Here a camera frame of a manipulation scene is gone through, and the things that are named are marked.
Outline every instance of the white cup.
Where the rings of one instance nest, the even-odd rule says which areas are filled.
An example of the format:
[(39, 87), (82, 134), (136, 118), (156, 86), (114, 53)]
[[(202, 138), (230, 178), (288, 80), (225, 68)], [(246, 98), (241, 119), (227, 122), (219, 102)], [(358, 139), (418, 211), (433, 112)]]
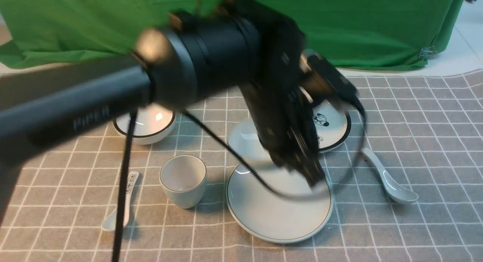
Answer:
[(198, 157), (176, 156), (161, 168), (159, 181), (169, 200), (188, 209), (200, 202), (205, 193), (208, 181), (206, 166)]

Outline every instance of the gray checkered tablecloth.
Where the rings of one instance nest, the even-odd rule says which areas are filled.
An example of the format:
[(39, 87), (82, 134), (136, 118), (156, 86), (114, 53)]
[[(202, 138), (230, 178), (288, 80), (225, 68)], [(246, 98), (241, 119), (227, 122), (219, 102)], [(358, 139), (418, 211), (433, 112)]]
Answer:
[[(393, 203), (363, 163), (316, 236), (295, 245), (258, 240), (226, 208), (224, 185), (236, 161), (178, 116), (165, 140), (133, 148), (131, 169), (142, 177), (122, 260), (483, 261), (483, 71), (350, 79), (368, 111), (368, 146), (395, 180), (419, 194), (417, 203)], [(237, 90), (191, 111), (222, 137), (249, 116)], [(335, 187), (350, 167), (361, 128), (358, 114), (350, 113), (350, 137), (322, 161)], [(26, 164), (0, 229), (0, 262), (109, 261), (113, 233), (100, 224), (116, 204), (123, 148), (124, 138), (108, 124)], [(163, 164), (181, 154), (208, 167), (207, 192), (192, 210), (171, 204), (158, 179)]]

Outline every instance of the spoon handle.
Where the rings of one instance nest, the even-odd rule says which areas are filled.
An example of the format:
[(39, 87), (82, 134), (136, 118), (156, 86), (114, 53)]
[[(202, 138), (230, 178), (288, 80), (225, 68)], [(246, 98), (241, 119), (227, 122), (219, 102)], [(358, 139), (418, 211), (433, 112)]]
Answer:
[(128, 175), (128, 185), (126, 186), (126, 203), (124, 206), (124, 226), (128, 224), (129, 214), (131, 213), (131, 197), (136, 181), (139, 178), (139, 172), (131, 171)]
[(386, 170), (379, 158), (369, 148), (363, 148), (362, 153), (366, 156), (366, 159), (376, 168), (377, 172), (381, 175), (381, 179), (384, 179), (384, 171)]

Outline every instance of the green backdrop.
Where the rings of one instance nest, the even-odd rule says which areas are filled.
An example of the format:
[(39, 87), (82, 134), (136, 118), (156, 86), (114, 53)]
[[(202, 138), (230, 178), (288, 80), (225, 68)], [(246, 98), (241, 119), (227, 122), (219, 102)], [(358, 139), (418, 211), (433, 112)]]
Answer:
[[(203, 0), (209, 12), (217, 0)], [(442, 52), (463, 0), (258, 0), (291, 17), (336, 66), (416, 69), (422, 47)], [(147, 26), (194, 0), (0, 0), (13, 40), (0, 62), (26, 68), (128, 52)]]

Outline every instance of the white spoon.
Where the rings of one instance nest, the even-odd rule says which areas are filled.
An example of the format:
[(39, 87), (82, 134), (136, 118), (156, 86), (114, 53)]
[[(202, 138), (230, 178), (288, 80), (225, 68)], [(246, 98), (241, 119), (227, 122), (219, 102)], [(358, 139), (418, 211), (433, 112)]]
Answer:
[(386, 192), (390, 197), (398, 203), (410, 204), (415, 202), (419, 196), (414, 191), (405, 188), (398, 184), (384, 168), (382, 163), (377, 158), (376, 154), (369, 148), (362, 149), (362, 153), (366, 157), (366, 160), (371, 162), (371, 164), (377, 169), (379, 176), (383, 182)]
[[(132, 197), (132, 190), (134, 186), (136, 185), (136, 181), (139, 178), (139, 172), (137, 171), (131, 171), (129, 172), (128, 175), (128, 186), (126, 188), (126, 203), (124, 207), (124, 221), (123, 221), (123, 227), (126, 227), (126, 225), (129, 222), (129, 216), (131, 214), (131, 197)], [(109, 231), (112, 232), (116, 230), (116, 215), (117, 215), (117, 208), (112, 211), (109, 216), (102, 221), (101, 228), (104, 231)]]

